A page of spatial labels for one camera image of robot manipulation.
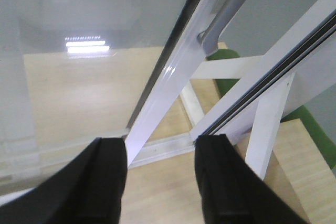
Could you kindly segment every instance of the white support beam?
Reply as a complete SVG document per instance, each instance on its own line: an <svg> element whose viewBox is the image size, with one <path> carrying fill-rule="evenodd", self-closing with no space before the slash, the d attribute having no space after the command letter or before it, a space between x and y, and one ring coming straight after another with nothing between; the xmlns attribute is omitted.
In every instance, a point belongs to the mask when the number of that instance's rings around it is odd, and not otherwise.
<svg viewBox="0 0 336 224"><path fill-rule="evenodd" d="M258 102L245 162L261 179L265 178L294 75L292 73L286 77Z"/></svg>
<svg viewBox="0 0 336 224"><path fill-rule="evenodd" d="M240 79L262 58L262 55L204 61L193 74L192 79Z"/></svg>
<svg viewBox="0 0 336 224"><path fill-rule="evenodd" d="M190 81L183 88L180 97L189 121L194 127L204 117L204 112Z"/></svg>
<svg viewBox="0 0 336 224"><path fill-rule="evenodd" d="M217 0L200 0L126 138L128 165L206 57L197 39Z"/></svg>

